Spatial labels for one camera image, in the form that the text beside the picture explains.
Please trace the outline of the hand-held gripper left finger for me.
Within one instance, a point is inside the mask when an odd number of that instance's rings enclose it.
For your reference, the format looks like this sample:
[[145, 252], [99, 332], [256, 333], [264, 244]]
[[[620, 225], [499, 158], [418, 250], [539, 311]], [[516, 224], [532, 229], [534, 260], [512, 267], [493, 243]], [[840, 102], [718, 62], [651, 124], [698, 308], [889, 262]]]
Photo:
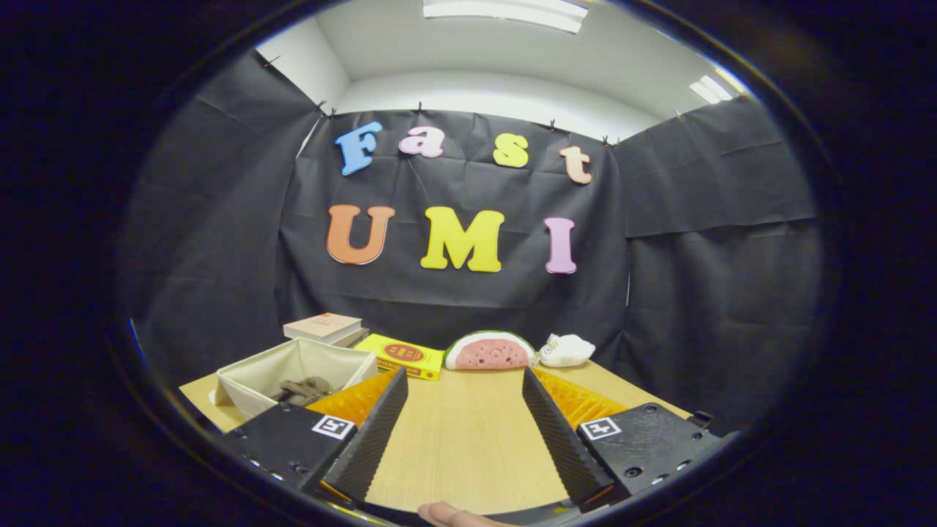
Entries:
[[361, 506], [408, 399], [405, 373], [370, 380], [377, 396], [361, 425], [338, 410], [277, 403], [220, 438], [232, 457], [283, 487], [341, 506]]

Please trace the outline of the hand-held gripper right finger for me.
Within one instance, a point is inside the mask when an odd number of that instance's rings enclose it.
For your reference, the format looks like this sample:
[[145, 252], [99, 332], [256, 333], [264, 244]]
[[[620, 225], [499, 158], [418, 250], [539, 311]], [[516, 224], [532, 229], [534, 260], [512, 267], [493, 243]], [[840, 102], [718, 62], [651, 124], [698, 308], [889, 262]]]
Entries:
[[585, 510], [686, 474], [733, 438], [713, 434], [703, 416], [681, 417], [660, 403], [626, 409], [536, 368], [524, 370], [522, 398], [569, 500]]

